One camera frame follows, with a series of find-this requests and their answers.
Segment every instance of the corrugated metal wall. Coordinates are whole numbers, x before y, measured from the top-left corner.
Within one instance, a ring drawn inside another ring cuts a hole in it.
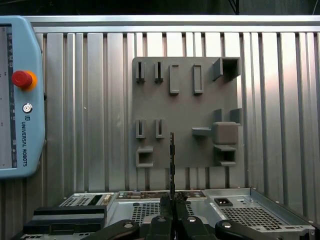
[[[131,62],[141,56],[242,58],[237,89],[244,157],[230,168],[177,169],[178,189],[253,186],[320,221],[318,33],[57,29],[35,28],[43,50],[47,143],[34,176],[0,182],[2,239],[20,231],[37,207],[74,192],[168,188],[167,169],[136,169],[128,161]]]

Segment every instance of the gray block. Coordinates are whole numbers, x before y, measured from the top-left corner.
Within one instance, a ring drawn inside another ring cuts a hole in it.
[[[211,131],[213,144],[235,145],[238,143],[238,125],[235,122],[215,122]]]
[[[211,128],[210,127],[193,127],[192,135],[193,136],[203,136],[203,137],[211,137]]]
[[[154,166],[153,146],[139,147],[135,153],[135,164],[137,168],[152,168]]]

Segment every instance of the metal frame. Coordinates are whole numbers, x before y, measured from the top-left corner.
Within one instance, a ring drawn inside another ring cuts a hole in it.
[[[318,32],[320,16],[27,16],[36,33]]]

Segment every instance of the screw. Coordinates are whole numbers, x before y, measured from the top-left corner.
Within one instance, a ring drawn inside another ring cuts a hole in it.
[[[165,221],[166,221],[166,219],[164,217],[159,217],[158,218],[158,222],[165,222]]]
[[[133,225],[132,225],[131,223],[127,223],[127,224],[124,225],[124,227],[125,227],[126,229],[129,229],[129,228],[132,228]]]
[[[190,223],[193,223],[193,222],[196,221],[196,219],[195,219],[193,216],[190,216],[190,217],[188,217],[188,221],[189,221]]]
[[[224,228],[226,228],[226,229],[231,228],[231,224],[228,223],[228,222],[223,222],[223,223],[222,223],[222,226],[223,226]]]

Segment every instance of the rectangular slot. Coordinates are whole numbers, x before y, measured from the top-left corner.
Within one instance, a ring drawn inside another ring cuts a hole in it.
[[[162,135],[162,121],[161,120],[158,122],[158,133],[159,133],[159,135]]]
[[[135,164],[137,168],[152,168],[154,166],[153,146],[139,147],[135,153]]]
[[[141,62],[138,62],[138,77],[141,79]]]
[[[174,64],[170,66],[170,94],[178,95],[179,94],[179,65]]]
[[[202,67],[199,64],[193,65],[193,94],[200,95],[204,93]]]
[[[139,83],[145,82],[145,63],[139,61],[135,66],[135,80]]]
[[[154,79],[156,83],[162,83],[164,81],[164,67],[161,61],[154,64]]]
[[[137,119],[135,121],[135,137],[137,139],[144,139],[146,138],[146,120],[144,119]]]
[[[156,119],[155,120],[155,138],[156,139],[163,139],[164,135],[164,123],[163,119]]]
[[[95,195],[92,200],[88,203],[88,206],[95,206],[99,202],[99,200],[102,198],[102,195]]]

